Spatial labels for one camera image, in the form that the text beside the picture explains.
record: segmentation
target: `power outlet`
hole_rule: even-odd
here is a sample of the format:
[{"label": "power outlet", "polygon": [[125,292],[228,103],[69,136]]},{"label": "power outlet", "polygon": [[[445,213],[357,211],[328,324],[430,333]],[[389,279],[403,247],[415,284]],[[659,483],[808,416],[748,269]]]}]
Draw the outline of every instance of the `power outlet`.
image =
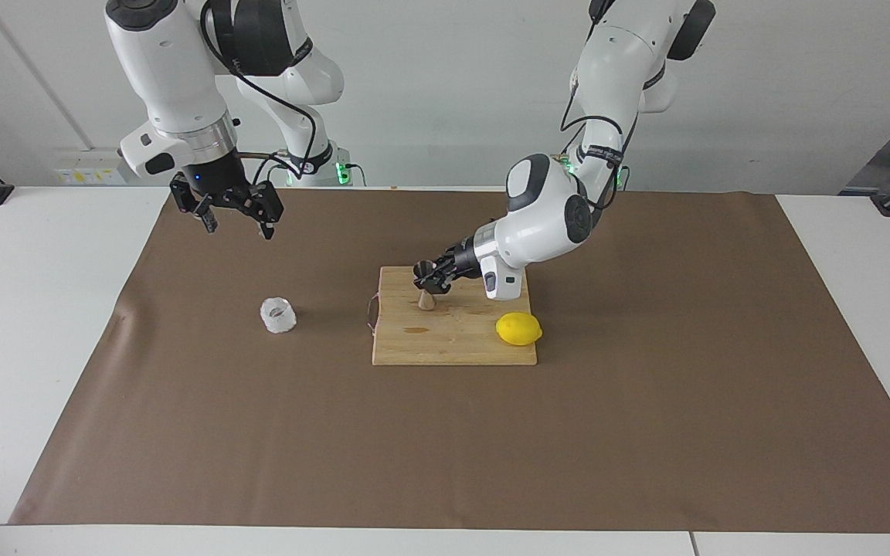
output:
[{"label": "power outlet", "polygon": [[120,158],[64,158],[53,172],[63,185],[126,185],[131,171]]}]

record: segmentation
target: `brown table cover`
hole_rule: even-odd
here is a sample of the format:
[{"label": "brown table cover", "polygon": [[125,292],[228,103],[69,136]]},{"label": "brown table cover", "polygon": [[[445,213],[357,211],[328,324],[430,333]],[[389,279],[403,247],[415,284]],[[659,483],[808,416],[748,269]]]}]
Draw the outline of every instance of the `brown table cover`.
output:
[{"label": "brown table cover", "polygon": [[890,400],[774,197],[622,194],[531,267],[537,367],[377,368],[380,267],[504,199],[282,196],[273,242],[166,205],[11,522],[890,532]]}]

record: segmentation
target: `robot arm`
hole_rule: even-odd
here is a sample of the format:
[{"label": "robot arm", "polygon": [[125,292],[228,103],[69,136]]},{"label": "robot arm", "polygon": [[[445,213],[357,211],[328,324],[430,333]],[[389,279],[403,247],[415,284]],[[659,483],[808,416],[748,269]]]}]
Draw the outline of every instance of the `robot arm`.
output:
[{"label": "robot arm", "polygon": [[[547,154],[518,162],[506,180],[508,214],[438,260],[418,263],[414,284],[443,294],[456,278],[481,276],[488,298],[516,299],[524,267],[581,246],[616,192],[636,115],[661,112],[674,99],[665,60],[691,56],[714,13],[709,0],[594,0],[593,32],[572,78],[572,95],[586,113],[576,121],[586,122],[586,132],[572,170]],[[677,52],[677,44],[688,52]]]},{"label": "robot arm", "polygon": [[216,89],[216,66],[236,75],[243,94],[281,123],[287,151],[300,155],[274,159],[315,184],[338,183],[335,162],[347,162],[348,154],[328,140],[318,112],[298,105],[338,100],[342,73],[308,38],[296,0],[208,0],[200,8],[185,2],[106,4],[114,49],[148,112],[148,122],[121,142],[121,154],[140,176],[178,169],[171,183],[178,207],[209,232],[217,226],[211,207],[223,207],[255,219],[269,239],[283,205],[272,184],[245,177],[238,120]]}]

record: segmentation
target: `yellow lemon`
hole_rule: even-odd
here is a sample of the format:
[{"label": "yellow lemon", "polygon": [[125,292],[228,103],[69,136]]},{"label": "yellow lemon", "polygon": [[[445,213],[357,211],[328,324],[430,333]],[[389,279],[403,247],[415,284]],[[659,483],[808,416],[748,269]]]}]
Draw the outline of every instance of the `yellow lemon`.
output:
[{"label": "yellow lemon", "polygon": [[497,320],[497,334],[510,345],[531,345],[541,338],[541,324],[533,314],[507,313]]}]

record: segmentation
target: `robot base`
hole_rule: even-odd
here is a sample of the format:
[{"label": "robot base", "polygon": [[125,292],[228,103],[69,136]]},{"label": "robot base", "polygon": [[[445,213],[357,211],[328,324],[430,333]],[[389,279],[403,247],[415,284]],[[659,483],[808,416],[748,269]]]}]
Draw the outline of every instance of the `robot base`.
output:
[{"label": "robot base", "polygon": [[353,187],[352,172],[347,165],[351,162],[349,151],[332,141],[332,158],[315,173],[306,173],[301,179],[287,172],[287,187]]}]

